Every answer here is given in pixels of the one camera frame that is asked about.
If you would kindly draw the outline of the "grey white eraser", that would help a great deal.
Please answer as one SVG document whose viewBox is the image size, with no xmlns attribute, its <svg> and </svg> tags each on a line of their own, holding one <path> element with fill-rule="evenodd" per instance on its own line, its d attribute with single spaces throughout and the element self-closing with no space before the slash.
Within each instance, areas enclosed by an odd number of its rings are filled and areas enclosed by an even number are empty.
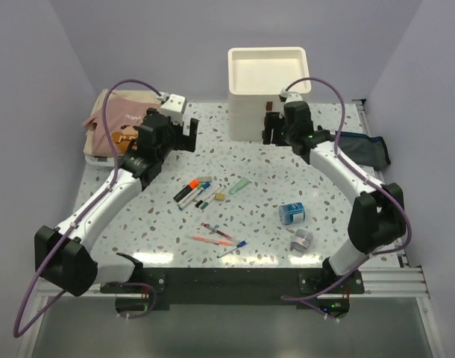
<svg viewBox="0 0 455 358">
<path fill-rule="evenodd" d="M 199 182 L 199 183 L 206 183 L 206 182 L 210 182 L 213 180 L 213 177 L 212 176 L 200 176 L 200 177 L 197 177 L 196 180 Z"/>
</svg>

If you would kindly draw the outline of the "cream drawer organizer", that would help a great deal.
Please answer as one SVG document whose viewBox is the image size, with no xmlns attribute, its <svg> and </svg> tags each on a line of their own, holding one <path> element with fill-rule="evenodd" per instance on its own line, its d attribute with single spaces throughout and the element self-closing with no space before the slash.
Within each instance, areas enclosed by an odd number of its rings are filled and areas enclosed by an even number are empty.
<svg viewBox="0 0 455 358">
<path fill-rule="evenodd" d="M 279 95 L 308 77 L 302 47 L 231 48 L 227 53 L 228 135 L 233 141 L 260 142 L 267 112 L 282 109 Z"/>
</svg>

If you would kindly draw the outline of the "yellow sponge eraser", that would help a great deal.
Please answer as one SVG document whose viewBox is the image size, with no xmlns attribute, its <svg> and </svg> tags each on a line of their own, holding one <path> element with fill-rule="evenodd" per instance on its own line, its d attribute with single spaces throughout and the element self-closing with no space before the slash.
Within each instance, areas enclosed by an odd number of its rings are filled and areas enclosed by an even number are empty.
<svg viewBox="0 0 455 358">
<path fill-rule="evenodd" d="M 224 201 L 225 200 L 225 194 L 222 193 L 222 192 L 217 192 L 214 196 L 214 198 L 217 200 L 217 201 Z"/>
</svg>

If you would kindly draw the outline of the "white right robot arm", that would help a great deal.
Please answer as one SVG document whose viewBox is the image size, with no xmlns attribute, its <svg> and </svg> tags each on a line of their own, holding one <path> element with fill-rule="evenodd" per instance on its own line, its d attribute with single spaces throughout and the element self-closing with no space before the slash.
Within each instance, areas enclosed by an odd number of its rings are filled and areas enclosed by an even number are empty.
<svg viewBox="0 0 455 358">
<path fill-rule="evenodd" d="M 399 185 L 386 185 L 370 177 L 349 159 L 330 131 L 314 127 L 306 102 L 291 101 L 280 113 L 268 112 L 263 143 L 289 146 L 305 163 L 326 175 L 352 205 L 347 241 L 322 264 L 321 284 L 326 291 L 339 292 L 347 285 L 347 276 L 378 248 L 410 232 Z"/>
</svg>

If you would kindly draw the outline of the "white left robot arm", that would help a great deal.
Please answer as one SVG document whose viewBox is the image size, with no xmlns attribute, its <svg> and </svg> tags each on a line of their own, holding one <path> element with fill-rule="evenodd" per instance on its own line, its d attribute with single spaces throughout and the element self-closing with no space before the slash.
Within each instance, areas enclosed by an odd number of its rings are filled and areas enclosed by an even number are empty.
<svg viewBox="0 0 455 358">
<path fill-rule="evenodd" d="M 126 292 L 138 291 L 143 284 L 139 260 L 117 253 L 110 262 L 101 263 L 90 252 L 106 226 L 161 173 L 171 151 L 195 151 L 198 124 L 191 119 L 185 134 L 182 123 L 148 109 L 136 128 L 137 137 L 94 196 L 57 227 L 42 226 L 36 232 L 35 264 L 40 276 L 75 297 L 97 283 L 118 283 Z"/>
</svg>

